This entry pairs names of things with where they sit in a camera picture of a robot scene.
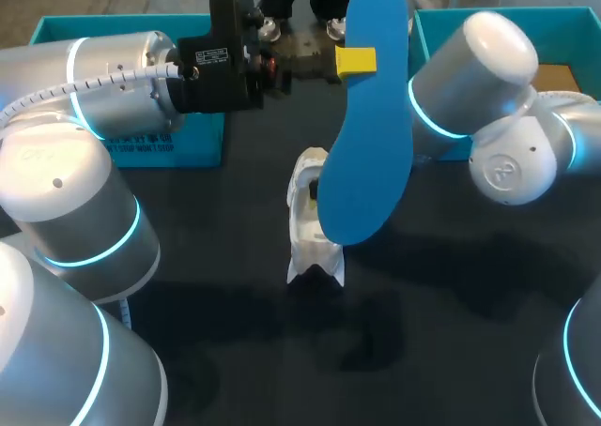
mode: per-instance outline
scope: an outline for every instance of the cylindrical joint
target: cylindrical joint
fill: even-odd
[[[144,32],[5,49],[0,51],[0,98],[8,104],[49,86],[159,65],[172,48],[165,34]],[[74,93],[33,109],[78,117],[100,138],[166,133],[183,123],[164,79]]]
[[[3,243],[0,287],[3,424],[163,425],[164,370],[140,338]]]
[[[40,260],[97,303],[137,291],[155,273],[159,240],[108,152],[65,122],[7,137],[0,205]]]
[[[564,173],[574,163],[576,157],[576,143],[572,128],[565,119],[550,110],[540,99],[534,102],[527,114],[536,116],[547,137],[557,161],[557,175]]]
[[[490,11],[470,16],[409,82],[417,160],[528,107],[537,70],[536,50],[514,23]]]
[[[553,114],[570,130],[574,144],[570,173],[601,173],[601,106],[573,102],[553,108]]]
[[[597,279],[536,362],[532,397],[543,426],[601,424],[600,317]]]

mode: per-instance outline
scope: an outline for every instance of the teal bin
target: teal bin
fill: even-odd
[[[30,44],[159,30],[174,42],[204,35],[208,15],[47,16]],[[189,114],[180,131],[121,140],[105,140],[121,168],[211,167],[221,163],[223,114]]]
[[[418,10],[409,41],[413,76],[479,8]],[[567,65],[582,93],[601,99],[601,22],[591,8],[486,8],[516,23],[538,52],[541,64]],[[462,140],[443,160],[466,160],[471,140]]]

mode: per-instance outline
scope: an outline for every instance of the shoe insole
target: shoe insole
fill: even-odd
[[[347,115],[319,177],[317,211],[330,241],[352,245],[390,217],[411,171],[407,1],[350,0],[346,42],[376,48],[378,70],[347,79]]]

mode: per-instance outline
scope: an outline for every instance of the white shoe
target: white shoe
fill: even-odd
[[[263,27],[259,29],[259,39],[264,43],[275,43],[282,36],[280,22],[273,18],[266,17],[263,21]]]
[[[326,33],[334,41],[344,41],[347,37],[347,18],[333,19],[326,22]]]
[[[286,201],[290,208],[290,244],[292,258],[288,266],[287,283],[291,283],[310,266],[318,265],[345,285],[345,256],[341,245],[329,241],[323,234],[317,216],[316,184],[328,153],[320,147],[310,147],[297,160],[290,178]]]

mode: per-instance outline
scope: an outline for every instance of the dark work surface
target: dark work surface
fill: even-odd
[[[130,305],[165,364],[167,426],[535,425],[538,350],[601,267],[601,183],[506,207],[436,164],[346,249],[343,290],[318,272],[286,287],[288,180],[345,102],[297,84],[231,118],[223,168],[124,171],[162,243]]]

